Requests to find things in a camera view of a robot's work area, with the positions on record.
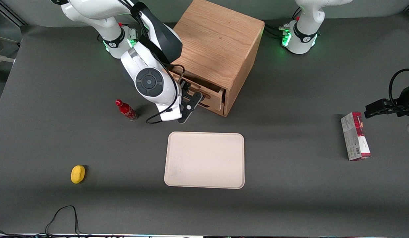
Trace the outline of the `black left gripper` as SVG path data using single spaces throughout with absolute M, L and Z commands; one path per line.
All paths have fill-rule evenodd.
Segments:
M 398 117 L 409 116 L 409 86 L 394 100 L 379 99 L 365 106 L 365 118 L 369 119 L 386 112 L 386 115 L 396 114 Z

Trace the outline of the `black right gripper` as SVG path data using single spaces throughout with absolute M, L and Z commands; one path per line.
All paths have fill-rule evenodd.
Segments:
M 191 99 L 191 95 L 188 93 L 190 89 L 191 83 L 187 82 L 186 80 L 179 80 L 179 95 L 182 99 Z

